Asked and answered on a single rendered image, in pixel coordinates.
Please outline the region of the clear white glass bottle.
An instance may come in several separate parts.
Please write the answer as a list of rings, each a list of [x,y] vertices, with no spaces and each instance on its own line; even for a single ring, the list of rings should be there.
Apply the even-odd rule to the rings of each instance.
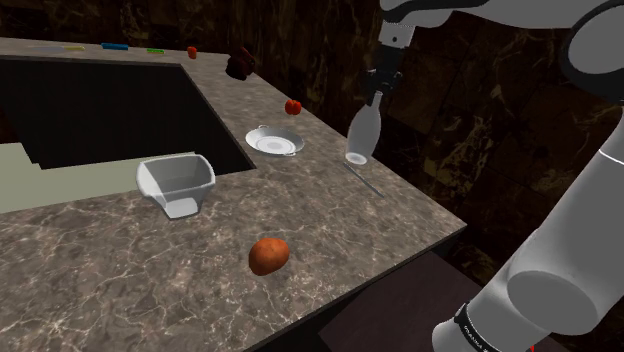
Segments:
[[[379,108],[382,97],[383,93],[377,91],[350,123],[345,157],[353,164],[366,164],[376,148],[381,131]]]

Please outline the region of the thin grey metal utensil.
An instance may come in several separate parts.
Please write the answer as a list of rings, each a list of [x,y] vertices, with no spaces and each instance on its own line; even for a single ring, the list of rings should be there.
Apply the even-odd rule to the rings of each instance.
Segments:
[[[366,187],[372,190],[376,195],[381,198],[385,198],[384,194],[379,191],[375,186],[373,186],[369,181],[367,181],[363,176],[361,176],[353,167],[351,167],[348,163],[343,162],[343,166],[351,172],[356,178],[358,178]]]

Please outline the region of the dark red lumpy object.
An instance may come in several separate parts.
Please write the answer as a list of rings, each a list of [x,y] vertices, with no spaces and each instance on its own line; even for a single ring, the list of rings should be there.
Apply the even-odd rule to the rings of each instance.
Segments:
[[[245,81],[255,70],[255,58],[244,47],[234,50],[227,61],[225,72],[231,78]]]

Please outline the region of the brown potato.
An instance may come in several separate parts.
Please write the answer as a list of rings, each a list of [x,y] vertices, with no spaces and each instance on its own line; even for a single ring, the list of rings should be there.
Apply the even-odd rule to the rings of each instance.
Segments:
[[[248,265],[255,275],[265,276],[282,268],[287,263],[289,255],[290,250],[284,240],[263,238],[252,246]]]

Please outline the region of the grey square bowl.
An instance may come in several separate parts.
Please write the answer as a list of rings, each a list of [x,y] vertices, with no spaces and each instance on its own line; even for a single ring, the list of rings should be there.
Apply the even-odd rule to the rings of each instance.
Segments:
[[[169,219],[197,214],[216,177],[211,164],[198,154],[176,155],[139,163],[136,184]]]

